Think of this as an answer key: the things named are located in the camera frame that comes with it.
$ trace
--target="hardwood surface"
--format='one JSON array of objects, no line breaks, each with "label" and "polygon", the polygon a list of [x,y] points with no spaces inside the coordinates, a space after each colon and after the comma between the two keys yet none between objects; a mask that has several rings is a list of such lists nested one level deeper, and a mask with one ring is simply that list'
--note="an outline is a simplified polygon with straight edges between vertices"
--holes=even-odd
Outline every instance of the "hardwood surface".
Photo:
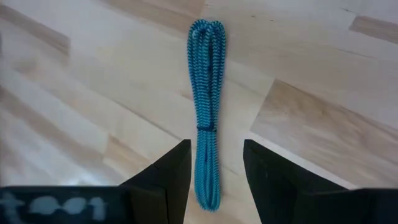
[{"label": "hardwood surface", "polygon": [[395,22],[369,15],[371,0],[2,3],[1,185],[120,184],[182,139],[195,160],[185,42],[203,16],[228,33],[223,198],[205,212],[192,185],[186,223],[260,223],[246,138],[347,188],[397,187],[398,46],[349,29],[357,16]]}]

